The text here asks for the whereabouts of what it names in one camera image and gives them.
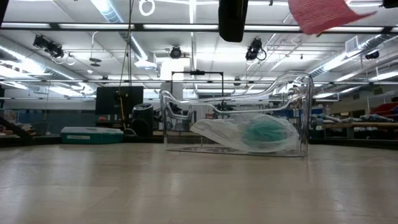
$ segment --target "teal plastic container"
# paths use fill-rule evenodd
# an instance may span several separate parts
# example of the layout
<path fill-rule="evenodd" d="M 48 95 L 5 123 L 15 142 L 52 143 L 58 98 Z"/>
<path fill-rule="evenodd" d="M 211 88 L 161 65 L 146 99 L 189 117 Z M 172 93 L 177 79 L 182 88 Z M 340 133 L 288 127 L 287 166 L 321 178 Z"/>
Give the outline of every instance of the teal plastic container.
<path fill-rule="evenodd" d="M 65 127 L 61 131 L 66 144 L 111 144 L 123 141 L 123 132 L 111 128 Z"/>

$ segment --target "floor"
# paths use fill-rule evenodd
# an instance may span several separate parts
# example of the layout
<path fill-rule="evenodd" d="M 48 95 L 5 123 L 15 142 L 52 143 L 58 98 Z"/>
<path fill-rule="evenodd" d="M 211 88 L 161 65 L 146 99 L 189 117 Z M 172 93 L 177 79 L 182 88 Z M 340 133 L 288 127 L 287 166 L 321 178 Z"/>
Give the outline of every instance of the floor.
<path fill-rule="evenodd" d="M 398 223 L 398 151 L 311 146 L 306 159 L 161 144 L 0 150 L 0 223 Z"/>

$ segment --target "white ring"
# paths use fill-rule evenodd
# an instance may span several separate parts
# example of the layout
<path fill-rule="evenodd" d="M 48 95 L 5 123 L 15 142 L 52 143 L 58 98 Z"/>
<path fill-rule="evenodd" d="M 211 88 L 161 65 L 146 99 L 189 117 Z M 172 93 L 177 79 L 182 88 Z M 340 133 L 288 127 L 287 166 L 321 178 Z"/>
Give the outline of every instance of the white ring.
<path fill-rule="evenodd" d="M 145 2 L 150 2 L 150 3 L 152 4 L 152 9 L 150 9 L 149 12 L 144 12 L 144 10 L 143 10 L 143 8 L 142 8 L 142 5 L 143 5 Z M 141 12 L 141 15 L 143 15 L 143 16 L 150 16 L 150 15 L 152 15 L 152 13 L 154 13 L 154 11 L 155 11 L 155 1 L 154 1 L 154 0 L 141 0 L 141 1 L 139 2 L 139 12 Z"/>

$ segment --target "clear plastic bin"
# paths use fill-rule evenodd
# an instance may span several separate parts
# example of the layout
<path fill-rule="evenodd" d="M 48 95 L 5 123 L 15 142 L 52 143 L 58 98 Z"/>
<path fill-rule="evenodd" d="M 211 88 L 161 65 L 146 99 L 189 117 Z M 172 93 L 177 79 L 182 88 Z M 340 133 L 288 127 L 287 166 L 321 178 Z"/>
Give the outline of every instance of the clear plastic bin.
<path fill-rule="evenodd" d="M 312 90 L 313 81 L 310 75 L 286 73 L 277 78 L 267 90 L 250 95 L 177 100 L 170 92 L 162 91 L 160 100 L 165 149 L 183 152 L 305 157 L 308 152 L 308 122 L 312 107 Z M 257 115 L 265 118 L 271 118 L 267 116 L 271 115 L 276 118 L 275 120 L 283 121 L 284 125 L 292 128 L 295 134 L 289 135 L 289 140 L 284 141 L 288 144 L 281 146 L 278 144 L 278 139 L 267 139 L 266 141 L 271 144 L 266 144 L 264 149 L 259 149 L 257 144 L 246 144 L 245 134 L 255 132 L 252 130 L 242 135 L 237 131 L 232 135 L 231 133 L 234 131 L 222 131 L 222 127 L 220 136 L 231 140 L 231 142 L 242 141 L 242 144 L 233 144 L 232 147 L 219 144 L 218 142 L 228 143 L 228 141 L 225 139 L 218 141 L 215 135 L 209 134 L 211 131 L 209 133 L 202 132 L 208 138 L 190 131 L 192 126 L 195 127 L 195 123 L 198 125 L 209 122 L 209 120 L 203 119 L 212 120 L 210 121 L 212 124 L 213 122 L 225 122 L 225 120 L 219 119 L 236 119 Z M 209 125 L 209 128 L 218 128 L 218 126 Z M 280 134 L 279 138 L 285 138 L 284 134 Z"/>

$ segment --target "plastic bag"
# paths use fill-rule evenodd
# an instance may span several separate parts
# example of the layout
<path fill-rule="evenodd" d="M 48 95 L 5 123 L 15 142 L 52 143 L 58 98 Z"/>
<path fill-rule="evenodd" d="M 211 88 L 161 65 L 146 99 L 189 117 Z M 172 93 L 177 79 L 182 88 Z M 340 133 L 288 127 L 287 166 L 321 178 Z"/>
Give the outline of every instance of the plastic bag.
<path fill-rule="evenodd" d="M 286 119 L 266 114 L 234 114 L 228 119 L 202 119 L 191 131 L 219 144 L 249 152 L 296 149 L 299 133 Z"/>

